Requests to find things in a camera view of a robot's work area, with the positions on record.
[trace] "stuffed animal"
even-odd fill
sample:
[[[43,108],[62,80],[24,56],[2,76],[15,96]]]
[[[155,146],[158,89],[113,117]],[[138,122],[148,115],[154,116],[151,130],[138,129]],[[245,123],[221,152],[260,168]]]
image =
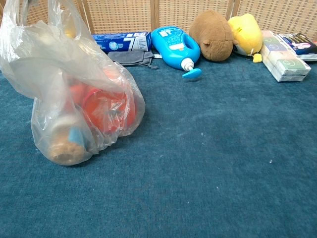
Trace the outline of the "stuffed animal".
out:
[[[208,60],[223,61],[232,52],[234,39],[231,28],[226,19],[213,10],[195,18],[189,35],[200,45],[203,56]]]
[[[263,36],[254,17],[247,13],[242,16],[234,16],[228,21],[233,37],[237,41],[233,51],[243,56],[253,56],[253,62],[261,62],[261,50]]]

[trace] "brown plush toy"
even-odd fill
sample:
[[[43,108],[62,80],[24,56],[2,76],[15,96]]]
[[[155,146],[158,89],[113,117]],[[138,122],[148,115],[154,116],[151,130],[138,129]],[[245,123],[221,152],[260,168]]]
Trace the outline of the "brown plush toy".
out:
[[[223,61],[232,52],[234,39],[231,28],[226,19],[213,10],[195,18],[189,35],[200,45],[203,56],[208,60]]]

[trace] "wall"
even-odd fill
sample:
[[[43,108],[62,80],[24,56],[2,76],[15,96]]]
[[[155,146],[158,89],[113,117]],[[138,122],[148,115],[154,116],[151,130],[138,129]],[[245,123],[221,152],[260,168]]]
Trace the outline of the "wall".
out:
[[[261,29],[301,32],[317,40],[317,0],[73,0],[92,33],[153,30],[177,25],[188,31],[194,18],[213,9],[227,19],[251,13]],[[5,0],[0,0],[0,14]],[[47,21],[47,0],[30,9],[28,23]]]

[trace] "blue pump bottle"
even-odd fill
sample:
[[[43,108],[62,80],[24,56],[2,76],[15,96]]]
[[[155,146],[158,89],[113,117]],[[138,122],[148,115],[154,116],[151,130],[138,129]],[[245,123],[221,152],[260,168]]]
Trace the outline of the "blue pump bottle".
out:
[[[183,78],[196,78],[202,74],[201,69],[193,69],[200,56],[199,45],[182,29],[176,26],[157,28],[152,32],[152,42],[169,66],[188,71]]]

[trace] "plastic bag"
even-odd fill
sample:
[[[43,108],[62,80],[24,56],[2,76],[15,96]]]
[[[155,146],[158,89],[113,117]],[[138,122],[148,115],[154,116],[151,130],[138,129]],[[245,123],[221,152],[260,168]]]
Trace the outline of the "plastic bag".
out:
[[[145,103],[132,75],[93,40],[71,0],[48,0],[48,24],[25,25],[28,1],[7,0],[0,68],[34,98],[35,145],[53,162],[74,165],[131,134]]]

